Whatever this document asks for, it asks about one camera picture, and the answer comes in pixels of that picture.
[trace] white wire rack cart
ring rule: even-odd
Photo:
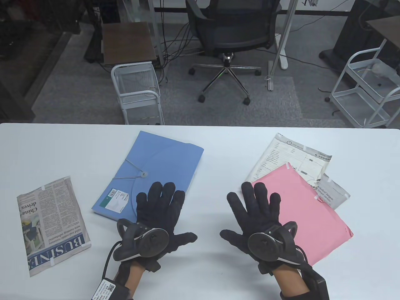
[[[371,71],[374,64],[381,62],[377,57],[385,44],[386,39],[379,48],[362,50],[353,54],[347,61],[330,96],[325,98],[326,102],[332,100],[356,128],[389,126],[400,112],[399,107],[393,116],[389,116],[383,109],[386,102],[400,99],[400,87],[388,78],[377,77]],[[352,63],[356,56],[369,52],[375,52],[372,59]],[[356,86],[337,92],[336,89],[345,73],[356,81]]]
[[[160,88],[151,62],[117,65],[111,78],[125,124],[164,125]]]

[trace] pink paper bag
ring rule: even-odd
[[[289,163],[253,182],[253,186],[257,182],[265,184],[268,195],[280,194],[279,222],[297,223],[294,241],[304,250],[311,266],[353,236],[338,214]]]

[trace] blue plastic file folder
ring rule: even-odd
[[[136,222],[136,195],[153,182],[173,182],[186,192],[204,149],[141,131],[126,160],[92,210],[107,218]]]

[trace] brown wooden top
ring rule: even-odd
[[[156,60],[146,22],[103,24],[104,64]]]
[[[385,39],[400,48],[400,16],[367,21]]]

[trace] wire basket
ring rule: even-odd
[[[160,88],[151,62],[115,66],[111,78],[126,124],[164,124]]]

